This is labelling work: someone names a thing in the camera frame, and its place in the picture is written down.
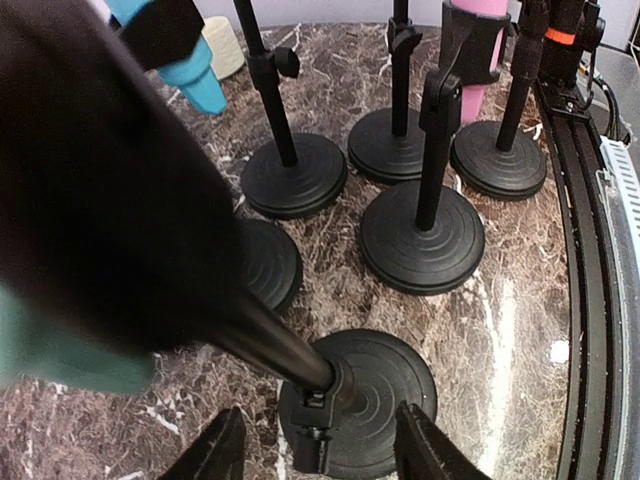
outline marble table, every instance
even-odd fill
[[[390,63],[383,25],[297,25],[265,31],[271,45],[292,46],[302,70],[281,85],[294,131],[317,132],[346,150],[354,123],[389,105]],[[412,63],[417,108],[433,68],[439,31],[426,29]],[[246,70],[223,84],[221,117],[150,80],[235,189],[240,215],[256,216],[238,190],[251,152],[270,136]],[[509,75],[489,91],[483,118],[500,118]],[[522,121],[540,119],[533,98]],[[540,142],[546,149],[544,135]],[[431,366],[439,393],[437,423],[495,479],[555,478],[567,393],[569,296],[556,185],[534,198],[502,203],[448,185],[478,209],[487,249],[461,288],[431,298],[392,291],[367,271],[356,231],[365,207],[385,187],[350,171],[344,195],[313,218],[281,223],[305,265],[303,289],[286,323],[313,340],[345,328],[380,329],[409,342]],[[118,397],[24,379],[0,391],[0,478],[154,479],[220,409],[238,405],[248,430],[246,479],[303,479],[278,432],[278,382],[209,346],[158,356],[146,394]]]

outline pink cup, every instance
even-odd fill
[[[467,12],[478,13],[480,15],[502,17],[507,13],[508,0],[453,0],[453,5],[466,10]],[[493,49],[491,59],[491,70],[498,66],[500,56],[500,46],[502,44],[503,31],[498,33],[496,45]],[[462,124],[471,123],[478,118],[484,94],[487,91],[486,85],[469,85],[462,91]]]

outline orange ring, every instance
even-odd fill
[[[573,42],[576,41],[575,34],[564,33],[560,30],[556,30],[555,28],[549,28],[547,33],[545,34],[549,40],[553,40],[554,42],[561,43],[562,45],[573,45]]]

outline stand base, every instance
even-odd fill
[[[509,152],[496,148],[500,122],[472,123],[458,132],[451,165],[474,190],[499,200],[535,195],[547,177],[547,160],[535,140],[518,130]]]
[[[420,114],[409,109],[404,137],[391,134],[391,109],[363,117],[349,134],[349,160],[366,177],[393,185],[418,180],[422,172],[424,133],[418,127]]]
[[[267,307],[282,314],[302,285],[298,247],[280,227],[263,220],[242,220],[245,261],[241,283]]]
[[[274,141],[256,151],[242,172],[247,202],[266,217],[288,220],[319,212],[338,198],[347,181],[347,165],[333,142],[320,135],[297,133],[295,167],[282,166]]]
[[[397,185],[367,208],[360,225],[364,259],[390,287],[411,295],[436,295],[460,286],[480,264],[484,228],[461,195],[443,187],[433,228],[415,225],[419,182]]]
[[[435,419],[437,397],[429,367],[402,340],[373,330],[346,330],[318,340],[314,348],[340,358],[353,369],[359,408],[335,415],[329,431],[328,475],[344,479],[374,479],[396,469],[393,442],[395,411],[400,402],[418,405]],[[286,383],[278,410],[284,436],[295,445],[297,427],[291,422],[293,406],[301,402],[300,390]]]

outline white cup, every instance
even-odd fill
[[[218,80],[236,73],[244,65],[244,54],[227,17],[209,17],[202,36],[213,52],[211,68]]]

